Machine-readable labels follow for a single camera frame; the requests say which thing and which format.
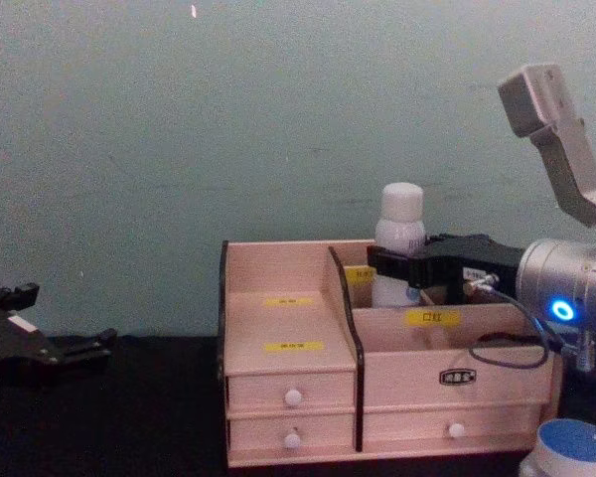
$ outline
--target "robotic arm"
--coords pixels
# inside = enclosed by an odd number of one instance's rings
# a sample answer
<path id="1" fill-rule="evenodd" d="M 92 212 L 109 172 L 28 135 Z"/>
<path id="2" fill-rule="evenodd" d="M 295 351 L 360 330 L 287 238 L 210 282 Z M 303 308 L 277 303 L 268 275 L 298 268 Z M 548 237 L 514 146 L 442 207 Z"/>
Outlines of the robotic arm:
<path id="1" fill-rule="evenodd" d="M 513 132 L 541 154 L 560 208 L 596 226 L 596 163 L 557 65 L 528 65 L 499 85 Z M 535 316 L 579 328 L 579 370 L 594 366 L 596 245 L 542 239 L 523 254 L 517 298 Z"/>

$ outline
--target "drawer knob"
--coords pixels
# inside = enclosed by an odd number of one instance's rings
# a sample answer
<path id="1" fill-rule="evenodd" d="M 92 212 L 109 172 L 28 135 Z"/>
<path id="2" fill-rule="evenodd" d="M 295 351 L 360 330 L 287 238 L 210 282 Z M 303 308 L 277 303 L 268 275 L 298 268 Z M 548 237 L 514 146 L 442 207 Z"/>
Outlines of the drawer knob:
<path id="1" fill-rule="evenodd" d="M 291 407 L 295 407 L 300 402 L 302 402 L 302 394 L 298 390 L 289 390 L 285 395 L 285 403 Z"/>
<path id="2" fill-rule="evenodd" d="M 302 440 L 300 439 L 300 435 L 296 432 L 296 429 L 292 429 L 286 436 L 285 436 L 285 447 L 287 449 L 297 449 L 300 447 Z"/>
<path id="3" fill-rule="evenodd" d="M 448 435 L 450 435 L 453 439 L 458 439 L 459 437 L 463 437 L 466 435 L 466 427 L 461 422 L 453 422 L 448 427 Z"/>

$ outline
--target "wooden organizer box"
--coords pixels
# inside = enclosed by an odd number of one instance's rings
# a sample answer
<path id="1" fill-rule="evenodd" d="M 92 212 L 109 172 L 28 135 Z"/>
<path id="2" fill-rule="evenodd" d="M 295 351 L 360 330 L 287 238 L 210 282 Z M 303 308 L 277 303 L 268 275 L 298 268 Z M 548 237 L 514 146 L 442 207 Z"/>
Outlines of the wooden organizer box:
<path id="1" fill-rule="evenodd" d="M 526 450 L 556 415 L 558 357 L 513 370 L 468 353 L 486 333 L 527 333 L 515 307 L 441 306 L 424 295 L 425 307 L 369 308 L 370 244 L 223 245 L 219 379 L 229 467 Z M 542 353 L 478 351 L 513 363 Z"/>

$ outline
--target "round blue lid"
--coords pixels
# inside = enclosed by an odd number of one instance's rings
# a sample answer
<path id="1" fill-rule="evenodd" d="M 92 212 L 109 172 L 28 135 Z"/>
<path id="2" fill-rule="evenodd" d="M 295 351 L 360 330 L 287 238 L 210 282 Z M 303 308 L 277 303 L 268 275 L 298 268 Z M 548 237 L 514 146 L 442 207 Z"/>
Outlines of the round blue lid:
<path id="1" fill-rule="evenodd" d="M 555 419 L 538 430 L 552 451 L 581 462 L 596 462 L 596 426 L 575 419 Z"/>

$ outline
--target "white bottle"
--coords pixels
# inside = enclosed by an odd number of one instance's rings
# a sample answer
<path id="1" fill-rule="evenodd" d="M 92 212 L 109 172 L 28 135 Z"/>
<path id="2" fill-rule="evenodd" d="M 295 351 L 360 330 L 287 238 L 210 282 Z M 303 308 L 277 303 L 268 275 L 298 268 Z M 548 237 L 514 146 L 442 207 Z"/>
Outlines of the white bottle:
<path id="1" fill-rule="evenodd" d="M 375 244 L 411 255 L 419 251 L 426 240 L 421 222 L 424 191 L 405 182 L 388 184 L 381 195 L 381 218 L 375 227 Z M 372 306 L 415 306 L 419 304 L 419 290 L 408 283 L 387 276 L 376 275 L 372 284 Z"/>

